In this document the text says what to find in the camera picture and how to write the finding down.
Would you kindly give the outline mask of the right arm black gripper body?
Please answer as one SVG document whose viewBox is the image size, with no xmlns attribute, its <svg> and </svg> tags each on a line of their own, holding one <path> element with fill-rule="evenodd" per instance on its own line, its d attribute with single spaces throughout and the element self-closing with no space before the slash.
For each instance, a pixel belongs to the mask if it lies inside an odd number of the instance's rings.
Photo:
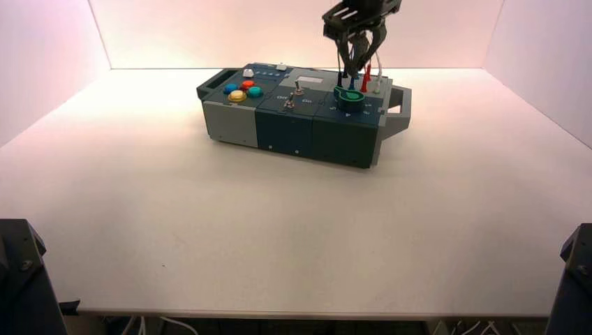
<svg viewBox="0 0 592 335">
<path fill-rule="evenodd" d="M 324 37 L 340 40 L 370 31 L 374 40 L 387 35 L 386 17 L 399 12 L 398 1 L 341 1 L 330 8 L 322 20 Z"/>
</svg>

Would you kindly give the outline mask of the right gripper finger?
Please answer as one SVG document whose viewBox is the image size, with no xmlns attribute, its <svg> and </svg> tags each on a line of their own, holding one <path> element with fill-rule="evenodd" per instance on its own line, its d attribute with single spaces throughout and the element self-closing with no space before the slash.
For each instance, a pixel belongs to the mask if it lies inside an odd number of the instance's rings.
<svg viewBox="0 0 592 335">
<path fill-rule="evenodd" d="M 365 54 L 369 48 L 366 32 L 358 32 L 348 35 L 338 33 L 336 35 L 336 47 L 342 61 L 343 69 L 351 77 L 357 77 L 358 72 L 365 65 Z"/>
<path fill-rule="evenodd" d="M 376 26 L 365 27 L 362 34 L 362 54 L 360 56 L 360 68 L 364 67 L 372 56 L 378 51 L 387 36 L 385 23 Z"/>
</svg>

